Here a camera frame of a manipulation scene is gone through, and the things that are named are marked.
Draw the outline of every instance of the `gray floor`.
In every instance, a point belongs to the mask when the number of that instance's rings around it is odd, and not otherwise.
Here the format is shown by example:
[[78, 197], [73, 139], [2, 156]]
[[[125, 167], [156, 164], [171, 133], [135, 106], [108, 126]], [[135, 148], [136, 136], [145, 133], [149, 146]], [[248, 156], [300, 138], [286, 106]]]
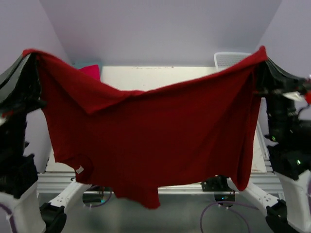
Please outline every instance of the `gray floor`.
[[[41, 194], [40, 203], [54, 194]], [[202, 210], [213, 195], [160, 195], [161, 207], [148, 210], [139, 204], [112, 198], [106, 205], [89, 209], [77, 203], [68, 215], [62, 233], [200, 233]], [[247, 201], [237, 196], [237, 201]], [[272, 233], [259, 211], [235, 206], [251, 227], [252, 233]], [[203, 218], [204, 233], [247, 233], [239, 216], [219, 208], [208, 209]]]

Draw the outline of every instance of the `metal frame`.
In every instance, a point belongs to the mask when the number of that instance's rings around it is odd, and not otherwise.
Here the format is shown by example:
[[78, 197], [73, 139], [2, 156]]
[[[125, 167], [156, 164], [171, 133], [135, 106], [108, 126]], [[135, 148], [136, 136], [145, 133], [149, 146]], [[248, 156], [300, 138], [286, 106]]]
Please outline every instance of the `metal frame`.
[[[269, 153], [265, 145], [263, 135], [259, 123], [257, 123], [257, 136], [259, 139], [262, 156], [264, 157], [267, 167], [267, 173], [252, 173], [250, 181], [267, 193], [279, 194], [283, 198], [283, 189], [278, 177], [272, 172], [271, 163], [269, 161]], [[38, 193], [61, 193], [75, 177], [74, 172], [47, 172], [39, 174]], [[177, 185], [160, 187], [160, 194], [210, 194], [203, 192], [199, 183], [188, 185]]]

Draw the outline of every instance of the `white wall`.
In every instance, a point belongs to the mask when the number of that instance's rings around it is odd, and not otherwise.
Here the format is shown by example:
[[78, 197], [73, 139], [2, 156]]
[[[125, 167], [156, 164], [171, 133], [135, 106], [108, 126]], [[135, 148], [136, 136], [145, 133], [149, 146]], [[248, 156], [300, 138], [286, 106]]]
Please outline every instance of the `white wall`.
[[[311, 1], [283, 0], [276, 15], [259, 42], [265, 45], [268, 56], [287, 72], [307, 77], [311, 74]], [[301, 107], [306, 103], [297, 103]], [[259, 122], [268, 133], [266, 108], [261, 108]], [[311, 111], [302, 113], [311, 118]]]
[[[0, 1], [0, 73], [4, 72], [26, 48], [51, 52], [69, 62], [39, 0]], [[40, 168], [41, 156], [50, 151], [45, 118], [40, 111], [28, 115], [27, 153], [35, 153]], [[4, 212], [0, 210], [0, 232], [10, 232]]]

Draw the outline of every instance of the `cable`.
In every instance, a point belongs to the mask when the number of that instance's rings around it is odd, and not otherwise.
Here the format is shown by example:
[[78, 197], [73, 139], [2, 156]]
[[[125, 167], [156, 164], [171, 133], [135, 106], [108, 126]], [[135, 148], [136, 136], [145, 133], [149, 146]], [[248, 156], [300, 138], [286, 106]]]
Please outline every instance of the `cable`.
[[0, 207], [8, 214], [8, 217], [9, 217], [8, 220], [10, 222], [12, 233], [17, 233], [13, 212], [8, 207], [6, 207], [5, 205], [1, 203], [0, 203]]
[[90, 204], [89, 206], [88, 206], [88, 205], [85, 205], [85, 206], [87, 206], [87, 207], [89, 207], [89, 208], [96, 208], [96, 207], [103, 206], [103, 205], [105, 205], [105, 204], [110, 200], [111, 196], [112, 196], [112, 191], [110, 191], [109, 197], [108, 197], [107, 200], [104, 201], [103, 203], [100, 203], [100, 204], [97, 204], [97, 205], [92, 205], [92, 204]]
[[93, 191], [96, 188], [99, 188], [99, 185], [92, 185], [91, 188], [89, 188], [87, 191]]
[[[211, 206], [213, 206], [213, 205], [222, 204], [222, 203], [223, 203], [223, 204], [235, 204], [235, 205], [244, 206], [244, 207], [247, 207], [247, 208], [250, 208], [250, 209], [258, 210], [258, 208], [255, 207], [255, 206], [248, 205], [248, 204], [244, 204], [244, 203], [239, 203], [239, 202], [235, 202], [235, 201], [217, 201], [217, 202], [213, 202], [213, 203], [209, 204], [207, 207], [205, 207], [204, 210], [203, 210], [202, 213], [201, 213], [201, 217], [200, 217], [200, 230], [201, 230], [201, 233], [204, 233], [204, 232], [203, 232], [202, 222], [203, 222], [203, 216], [204, 216], [205, 211], [206, 211], [209, 207], [211, 207]], [[231, 209], [229, 209], [229, 208], [227, 208], [227, 209], [230, 210], [231, 212], [234, 212], [234, 213], [237, 214], [238, 216], [240, 216], [240, 217], [242, 218], [242, 220], [243, 220], [243, 221], [246, 223], [246, 225], [247, 225], [248, 233], [251, 233], [251, 229], [250, 229], [250, 226], [249, 226], [249, 224], [248, 224], [246, 218], [245, 218], [242, 214], [240, 214], [238, 211], [236, 211], [236, 210], [231, 210]]]

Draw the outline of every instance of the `lavender wall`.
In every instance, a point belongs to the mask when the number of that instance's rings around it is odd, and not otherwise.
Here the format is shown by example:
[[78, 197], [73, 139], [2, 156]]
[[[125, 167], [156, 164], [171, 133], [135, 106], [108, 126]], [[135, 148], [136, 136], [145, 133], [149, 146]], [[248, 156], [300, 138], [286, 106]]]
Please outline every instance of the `lavender wall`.
[[[38, 0], [0, 1], [0, 73], [5, 71], [26, 48], [52, 52], [69, 61], [54, 29]], [[41, 111], [28, 115], [26, 139], [30, 142], [26, 153], [35, 153], [37, 168], [42, 170], [50, 140]], [[0, 210], [0, 232], [9, 233], [5, 214]]]
[[[311, 74], [311, 1], [283, 0], [276, 15], [259, 42], [265, 45], [268, 56], [284, 70], [301, 77]], [[297, 108], [306, 105], [296, 103]], [[259, 122], [268, 133], [266, 108], [262, 106]], [[310, 118], [311, 111], [301, 114]]]
[[214, 66], [253, 52], [281, 0], [40, 0], [69, 57], [106, 66]]

